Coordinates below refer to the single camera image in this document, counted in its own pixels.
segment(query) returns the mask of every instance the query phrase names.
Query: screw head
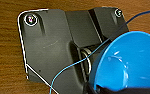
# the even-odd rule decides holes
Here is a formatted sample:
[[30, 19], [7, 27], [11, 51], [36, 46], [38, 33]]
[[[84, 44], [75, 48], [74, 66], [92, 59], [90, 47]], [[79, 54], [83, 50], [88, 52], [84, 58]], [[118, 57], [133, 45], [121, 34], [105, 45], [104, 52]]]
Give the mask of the screw head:
[[122, 11], [121, 11], [120, 9], [116, 9], [116, 10], [115, 10], [115, 15], [116, 15], [117, 17], [121, 17], [121, 16], [122, 16]]
[[37, 17], [34, 14], [29, 13], [24, 17], [24, 21], [28, 26], [35, 26], [37, 23]]

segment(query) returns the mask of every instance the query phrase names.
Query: blue plastic part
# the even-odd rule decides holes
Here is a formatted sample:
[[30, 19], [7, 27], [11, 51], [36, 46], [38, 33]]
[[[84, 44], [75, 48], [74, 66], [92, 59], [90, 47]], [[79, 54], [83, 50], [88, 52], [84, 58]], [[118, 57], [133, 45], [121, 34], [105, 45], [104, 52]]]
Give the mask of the blue plastic part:
[[112, 91], [150, 88], [150, 34], [132, 31], [119, 36], [94, 63], [89, 83], [95, 90], [96, 85]]

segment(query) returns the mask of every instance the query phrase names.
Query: cable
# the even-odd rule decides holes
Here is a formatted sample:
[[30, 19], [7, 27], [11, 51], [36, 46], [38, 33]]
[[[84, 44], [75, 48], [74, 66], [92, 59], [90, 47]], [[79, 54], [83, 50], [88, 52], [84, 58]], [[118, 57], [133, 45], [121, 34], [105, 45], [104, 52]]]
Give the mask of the cable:
[[[116, 32], [118, 32], [120, 29], [122, 29], [125, 25], [127, 25], [129, 22], [131, 22], [131, 21], [132, 21], [133, 19], [135, 19], [136, 17], [141, 16], [141, 15], [144, 15], [144, 14], [149, 14], [149, 13], [150, 13], [150, 10], [149, 10], [149, 11], [145, 11], [145, 12], [141, 12], [141, 13], [139, 13], [139, 14], [133, 16], [131, 19], [129, 19], [127, 22], [125, 22], [123, 25], [121, 25], [121, 26], [119, 27], [119, 29], [118, 29]], [[53, 80], [52, 80], [49, 94], [51, 94], [51, 92], [52, 92], [52, 86], [53, 86], [53, 84], [54, 84], [55, 79], [56, 79], [64, 70], [66, 70], [66, 69], [68, 69], [68, 68], [70, 68], [70, 67], [72, 67], [72, 66], [74, 66], [74, 65], [76, 65], [76, 64], [79, 64], [79, 63], [83, 62], [84, 60], [86, 60], [87, 58], [89, 58], [89, 57], [90, 57], [92, 54], [94, 54], [102, 45], [104, 45], [107, 41], [109, 41], [111, 37], [109, 37], [109, 38], [106, 39], [103, 43], [101, 43], [101, 44], [100, 44], [90, 55], [88, 55], [86, 58], [84, 58], [84, 59], [82, 59], [82, 60], [80, 60], [80, 61], [78, 61], [78, 62], [76, 62], [76, 63], [73, 63], [73, 64], [71, 64], [71, 65], [69, 65], [69, 66], [63, 68], [59, 73], [57, 73], [56, 76], [55, 76], [55, 77], [53, 78]]]
[[51, 87], [49, 83], [41, 76], [39, 75], [29, 64], [26, 64], [26, 66], [33, 72], [35, 73], [47, 86]]

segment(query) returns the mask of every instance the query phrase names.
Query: wire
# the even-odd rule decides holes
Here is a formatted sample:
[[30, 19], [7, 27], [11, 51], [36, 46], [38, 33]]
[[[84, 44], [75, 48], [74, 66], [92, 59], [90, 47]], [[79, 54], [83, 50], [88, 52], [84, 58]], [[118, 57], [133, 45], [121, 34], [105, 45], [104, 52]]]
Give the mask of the wire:
[[[131, 21], [132, 21], [133, 19], [135, 19], [136, 17], [141, 16], [141, 15], [144, 15], [144, 14], [149, 14], [149, 13], [150, 13], [150, 10], [149, 10], [149, 11], [145, 11], [145, 12], [141, 12], [141, 13], [139, 13], [139, 14], [133, 16], [131, 19], [129, 19], [127, 22], [125, 22], [123, 25], [121, 25], [121, 26], [119, 27], [119, 29], [118, 29], [116, 32], [118, 32], [120, 29], [122, 29], [125, 25], [127, 25], [129, 22], [131, 22]], [[78, 61], [78, 62], [76, 62], [76, 63], [73, 63], [73, 64], [71, 64], [71, 65], [69, 65], [69, 66], [63, 68], [59, 73], [57, 73], [56, 76], [55, 76], [55, 77], [53, 78], [53, 80], [52, 80], [49, 94], [51, 94], [51, 92], [52, 92], [52, 86], [53, 86], [53, 84], [54, 84], [55, 79], [56, 79], [64, 70], [66, 70], [66, 69], [68, 69], [68, 68], [70, 68], [70, 67], [72, 67], [72, 66], [74, 66], [74, 65], [76, 65], [76, 64], [79, 64], [79, 63], [83, 62], [84, 60], [86, 60], [87, 58], [89, 58], [89, 57], [90, 57], [92, 54], [94, 54], [101, 46], [103, 46], [106, 42], [108, 42], [111, 37], [109, 37], [109, 38], [106, 39], [103, 43], [101, 43], [101, 44], [100, 44], [91, 54], [89, 54], [86, 58], [84, 58], [84, 59], [82, 59], [82, 60], [80, 60], [80, 61]]]

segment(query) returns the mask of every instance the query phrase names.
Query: blue spool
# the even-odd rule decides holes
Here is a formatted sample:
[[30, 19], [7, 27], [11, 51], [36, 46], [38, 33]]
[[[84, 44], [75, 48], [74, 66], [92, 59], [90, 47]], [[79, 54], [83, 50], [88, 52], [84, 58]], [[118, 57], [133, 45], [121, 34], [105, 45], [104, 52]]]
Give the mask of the blue spool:
[[150, 88], [150, 34], [132, 31], [116, 38], [94, 62], [89, 83], [95, 90]]

